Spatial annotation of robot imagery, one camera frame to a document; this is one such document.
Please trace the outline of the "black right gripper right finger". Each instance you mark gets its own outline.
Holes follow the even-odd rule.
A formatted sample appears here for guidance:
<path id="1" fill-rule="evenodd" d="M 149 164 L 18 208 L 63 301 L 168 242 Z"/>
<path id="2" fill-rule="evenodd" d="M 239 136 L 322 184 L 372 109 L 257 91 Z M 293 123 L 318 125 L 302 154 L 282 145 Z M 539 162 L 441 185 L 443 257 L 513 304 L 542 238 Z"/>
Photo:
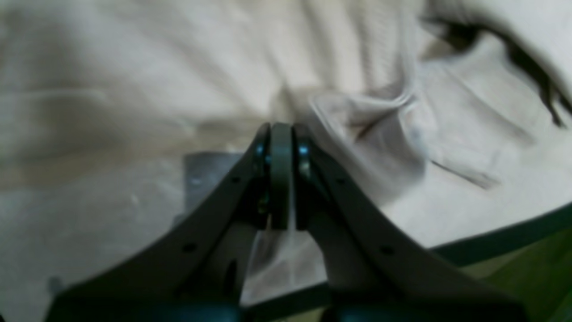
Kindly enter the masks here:
<path id="1" fill-rule="evenodd" d="M 332 304 L 323 322 L 526 322 L 523 305 L 437 258 L 394 225 L 301 126 L 270 131 L 274 228 L 308 232 Z"/>

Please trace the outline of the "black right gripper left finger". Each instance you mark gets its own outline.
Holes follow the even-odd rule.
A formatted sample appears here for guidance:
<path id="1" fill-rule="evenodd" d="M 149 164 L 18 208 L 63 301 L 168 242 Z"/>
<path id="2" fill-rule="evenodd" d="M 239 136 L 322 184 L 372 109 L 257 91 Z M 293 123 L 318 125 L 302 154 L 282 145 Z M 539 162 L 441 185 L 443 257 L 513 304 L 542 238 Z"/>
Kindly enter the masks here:
<path id="1" fill-rule="evenodd" d="M 271 126 L 202 203 L 128 260 L 61 292 L 48 322 L 240 322 L 240 295 L 270 214 Z"/>

